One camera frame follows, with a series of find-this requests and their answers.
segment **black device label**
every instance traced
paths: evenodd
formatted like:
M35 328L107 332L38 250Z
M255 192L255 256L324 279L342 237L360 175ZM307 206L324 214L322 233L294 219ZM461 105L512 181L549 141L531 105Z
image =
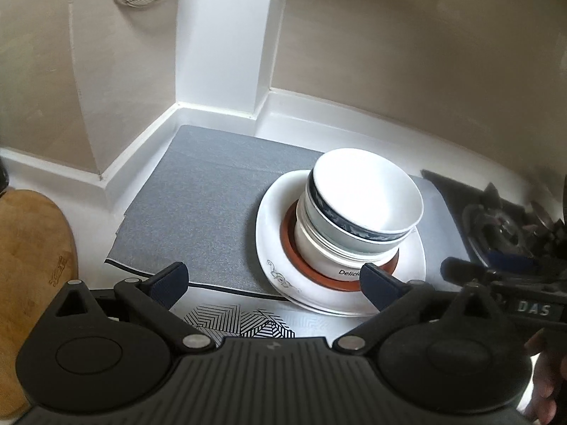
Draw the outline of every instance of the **black device label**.
M531 318L559 321L563 313L563 305L548 304L535 300L512 299L508 311Z

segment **wooden cutting board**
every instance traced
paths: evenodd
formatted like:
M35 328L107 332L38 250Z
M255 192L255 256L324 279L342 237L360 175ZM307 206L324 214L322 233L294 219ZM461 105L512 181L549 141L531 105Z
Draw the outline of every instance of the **wooden cutting board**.
M77 278L73 233L59 208L35 191L0 198L0 417L27 406L16 378L18 350L59 289Z

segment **plate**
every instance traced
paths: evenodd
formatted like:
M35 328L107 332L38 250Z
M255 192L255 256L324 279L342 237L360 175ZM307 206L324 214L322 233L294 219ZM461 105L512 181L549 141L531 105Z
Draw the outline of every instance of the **plate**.
M280 176L265 193L256 218L256 252L264 274L281 295L304 308L347 317L372 316L378 310L362 292L329 289L314 283L289 261L280 240L280 225L288 208L305 189L308 170ZM416 229L400 244L394 277L425 280L425 253Z

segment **black trim on mat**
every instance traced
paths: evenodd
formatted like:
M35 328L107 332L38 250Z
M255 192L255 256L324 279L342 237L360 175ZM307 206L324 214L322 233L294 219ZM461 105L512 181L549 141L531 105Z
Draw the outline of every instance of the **black trim on mat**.
M129 266L124 265L120 262L116 262L112 259L106 259L104 261L104 263L112 265L112 266L119 268L121 270L127 271L128 273L132 273L133 275L138 275L139 277L150 278L150 277L154 276L150 273L145 273L145 272L137 270L135 268L130 268ZM257 294L256 292L240 291L239 289L228 289L228 288L223 288L223 287L220 287L220 286L214 286L212 284L201 284L201 283L189 282L189 286L191 286L193 288L210 289L211 291L227 292L228 294L236 294L238 296L254 297L256 299L281 300L281 301L284 301L284 302L288 301L283 296L269 296L269 295L266 295L266 294Z

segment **drying mat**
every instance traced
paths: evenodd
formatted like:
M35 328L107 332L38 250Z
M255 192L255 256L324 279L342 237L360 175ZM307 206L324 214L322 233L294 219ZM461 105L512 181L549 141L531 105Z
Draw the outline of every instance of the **drying mat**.
M183 261L192 286L283 299L256 256L256 214L262 196L282 174L310 169L321 154L257 137L181 126L169 149L125 213L107 262L152 275ZM419 223L427 280L444 258L468 260L443 197L413 177L423 195Z

